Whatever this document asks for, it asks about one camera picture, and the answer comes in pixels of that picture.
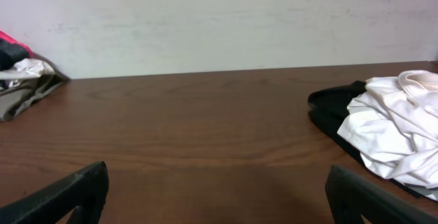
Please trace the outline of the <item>white printed t-shirt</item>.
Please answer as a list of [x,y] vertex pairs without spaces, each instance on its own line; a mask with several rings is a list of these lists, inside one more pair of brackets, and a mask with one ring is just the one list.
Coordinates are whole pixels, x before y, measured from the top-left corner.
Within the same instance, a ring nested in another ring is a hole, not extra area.
[[437,74],[373,77],[347,110],[337,133],[365,167],[437,200]]

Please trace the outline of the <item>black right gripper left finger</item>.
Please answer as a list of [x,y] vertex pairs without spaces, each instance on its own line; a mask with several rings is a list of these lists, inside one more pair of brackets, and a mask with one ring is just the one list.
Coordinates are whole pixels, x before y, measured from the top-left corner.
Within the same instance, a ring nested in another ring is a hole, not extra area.
[[97,224],[109,190],[103,161],[90,164],[65,178],[1,208],[1,222],[57,223],[71,212],[69,223]]

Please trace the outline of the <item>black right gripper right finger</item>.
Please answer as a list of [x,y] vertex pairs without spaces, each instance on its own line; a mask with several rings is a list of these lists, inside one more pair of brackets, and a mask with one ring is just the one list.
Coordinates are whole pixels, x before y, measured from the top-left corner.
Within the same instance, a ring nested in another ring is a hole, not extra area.
[[333,165],[325,183],[336,224],[437,224],[437,218],[408,204],[339,165]]

